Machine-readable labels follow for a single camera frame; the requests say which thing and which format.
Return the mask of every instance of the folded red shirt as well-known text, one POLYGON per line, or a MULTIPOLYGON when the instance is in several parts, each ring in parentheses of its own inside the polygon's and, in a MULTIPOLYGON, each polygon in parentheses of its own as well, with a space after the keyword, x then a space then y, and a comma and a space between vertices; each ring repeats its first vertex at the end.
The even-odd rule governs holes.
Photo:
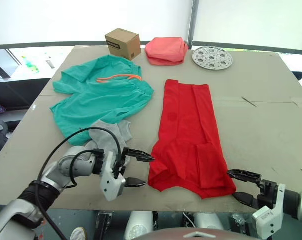
POLYGON ((167 80, 159 140, 153 147, 148 184, 188 189, 201 198, 233 194, 227 175, 209 86, 167 80))
POLYGON ((147 59, 152 65, 182 64, 187 51, 188 45, 182 37, 156 37, 145 46, 147 59))

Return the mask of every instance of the gray cloth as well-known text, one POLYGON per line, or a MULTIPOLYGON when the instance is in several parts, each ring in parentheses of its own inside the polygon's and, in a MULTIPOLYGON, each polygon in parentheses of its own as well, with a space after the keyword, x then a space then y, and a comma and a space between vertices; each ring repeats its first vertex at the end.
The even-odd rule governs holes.
MULTIPOLYGON (((119 124, 109 124, 104 121, 98 120, 91 125, 91 127, 104 128, 110 130, 118 139, 121 147, 121 152, 123 148, 127 146, 127 141, 132 139, 130 133, 131 122, 122 120, 119 124)), ((89 135, 92 140, 97 144, 99 149, 103 149, 104 152, 114 152, 118 154, 118 148, 113 137, 101 130, 89 130, 89 135)))

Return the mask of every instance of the green bottle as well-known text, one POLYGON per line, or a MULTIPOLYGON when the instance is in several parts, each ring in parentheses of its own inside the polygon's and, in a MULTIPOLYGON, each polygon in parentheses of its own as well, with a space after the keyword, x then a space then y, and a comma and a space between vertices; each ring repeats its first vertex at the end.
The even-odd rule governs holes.
POLYGON ((39 68, 34 65, 31 61, 29 61, 27 59, 26 56, 22 56, 24 62, 25 62, 25 65, 32 71, 32 72, 35 72, 35 73, 38 73, 39 72, 39 68))

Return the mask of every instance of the white plate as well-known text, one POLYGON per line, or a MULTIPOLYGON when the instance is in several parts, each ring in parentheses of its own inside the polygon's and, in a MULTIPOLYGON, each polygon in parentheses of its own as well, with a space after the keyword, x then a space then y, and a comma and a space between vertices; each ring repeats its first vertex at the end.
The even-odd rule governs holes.
POLYGON ((210 70, 227 69, 233 63, 230 53, 215 46, 203 46, 192 54, 193 61, 202 68, 210 70))

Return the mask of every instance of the folded pink cloth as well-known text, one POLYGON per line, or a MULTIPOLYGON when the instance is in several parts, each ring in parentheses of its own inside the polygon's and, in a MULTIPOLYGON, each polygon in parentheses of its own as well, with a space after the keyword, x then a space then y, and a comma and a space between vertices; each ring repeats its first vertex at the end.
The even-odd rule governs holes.
POLYGON ((187 51, 188 45, 182 37, 156 37, 145 46, 147 59, 152 65, 182 64, 187 51))

